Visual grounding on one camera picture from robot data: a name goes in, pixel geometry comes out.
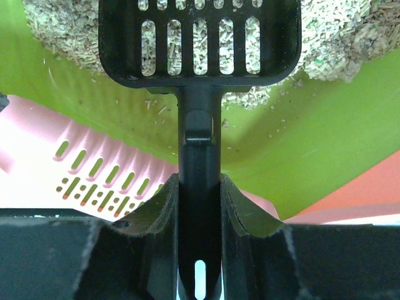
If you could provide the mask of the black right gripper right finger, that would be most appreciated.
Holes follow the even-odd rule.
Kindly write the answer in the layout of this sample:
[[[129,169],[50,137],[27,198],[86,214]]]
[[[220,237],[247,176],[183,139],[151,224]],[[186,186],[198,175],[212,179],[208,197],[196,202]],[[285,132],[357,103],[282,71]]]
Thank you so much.
[[[222,276],[225,299],[296,299],[300,283],[287,226],[221,176]]]

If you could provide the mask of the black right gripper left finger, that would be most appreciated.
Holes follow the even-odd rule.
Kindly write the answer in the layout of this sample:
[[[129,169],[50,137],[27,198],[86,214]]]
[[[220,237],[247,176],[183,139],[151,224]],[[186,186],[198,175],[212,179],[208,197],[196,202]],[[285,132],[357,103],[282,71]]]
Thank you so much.
[[[104,225],[74,299],[175,299],[179,178],[133,212]]]

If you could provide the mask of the pink and green litter box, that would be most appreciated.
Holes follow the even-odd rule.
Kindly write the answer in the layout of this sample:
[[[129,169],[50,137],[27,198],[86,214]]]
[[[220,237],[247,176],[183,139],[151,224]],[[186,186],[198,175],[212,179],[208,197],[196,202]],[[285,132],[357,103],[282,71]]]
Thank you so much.
[[[1,2],[1,208],[113,221],[177,170],[172,95],[93,76],[34,40],[21,1]],[[354,81],[278,86],[265,106],[229,105],[222,171],[288,221],[399,214],[399,52]]]

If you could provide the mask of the black slotted litter scoop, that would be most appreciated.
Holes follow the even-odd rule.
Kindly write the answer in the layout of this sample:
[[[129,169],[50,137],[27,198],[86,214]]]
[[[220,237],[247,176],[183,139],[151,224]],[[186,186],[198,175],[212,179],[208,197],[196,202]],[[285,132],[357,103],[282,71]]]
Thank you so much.
[[[221,295],[221,99],[286,78],[301,53],[299,1],[225,1],[218,9],[169,1],[100,1],[99,57],[129,88],[173,94],[178,110],[179,296],[194,299],[194,265],[206,265],[206,298]]]

